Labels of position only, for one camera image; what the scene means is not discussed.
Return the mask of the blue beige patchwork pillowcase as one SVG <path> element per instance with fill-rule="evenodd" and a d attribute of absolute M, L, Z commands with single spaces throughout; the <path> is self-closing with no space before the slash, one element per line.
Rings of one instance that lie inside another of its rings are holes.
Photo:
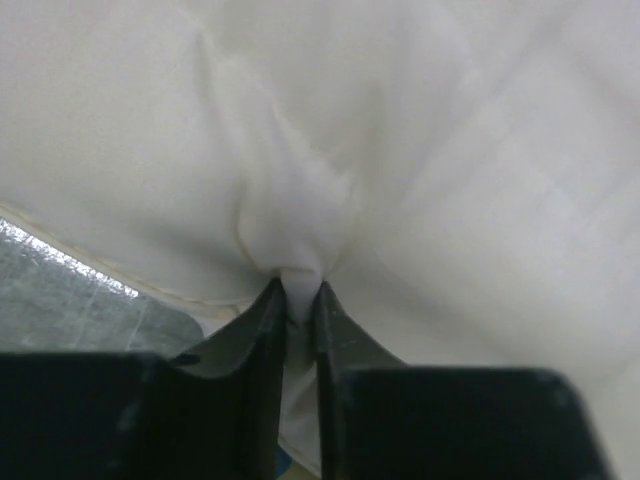
<path fill-rule="evenodd" d="M 300 469 L 299 465 L 281 447 L 277 450 L 276 479 L 296 480 L 305 479 L 306 471 Z"/>

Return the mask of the cream white pillow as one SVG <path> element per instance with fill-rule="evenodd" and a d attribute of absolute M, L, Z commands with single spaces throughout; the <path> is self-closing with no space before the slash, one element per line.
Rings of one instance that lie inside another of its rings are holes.
<path fill-rule="evenodd" d="M 5 1 L 1 213 L 220 326 L 329 282 L 402 360 L 541 365 L 639 475 L 635 1 Z"/>

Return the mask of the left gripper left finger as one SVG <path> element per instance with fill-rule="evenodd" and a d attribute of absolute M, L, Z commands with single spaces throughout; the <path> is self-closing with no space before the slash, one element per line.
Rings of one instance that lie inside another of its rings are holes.
<path fill-rule="evenodd" d="M 5 479 L 272 479 L 286 299 L 272 281 L 239 317 L 167 359 L 5 353 Z"/>

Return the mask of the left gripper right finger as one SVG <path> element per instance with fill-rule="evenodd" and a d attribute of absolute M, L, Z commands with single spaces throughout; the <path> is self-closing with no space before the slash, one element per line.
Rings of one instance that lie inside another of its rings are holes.
<path fill-rule="evenodd" d="M 410 365 L 328 284 L 312 309 L 325 479 L 610 479 L 572 384 L 532 367 Z"/>

